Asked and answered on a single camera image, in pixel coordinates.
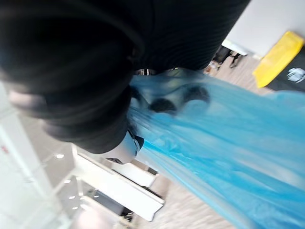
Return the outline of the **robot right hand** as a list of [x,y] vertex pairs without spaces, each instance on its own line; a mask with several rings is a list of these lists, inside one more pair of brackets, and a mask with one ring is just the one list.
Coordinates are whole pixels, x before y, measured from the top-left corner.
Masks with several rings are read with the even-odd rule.
[[247,0],[3,0],[0,79],[53,138],[126,164],[144,140],[127,111],[140,69],[204,69]]

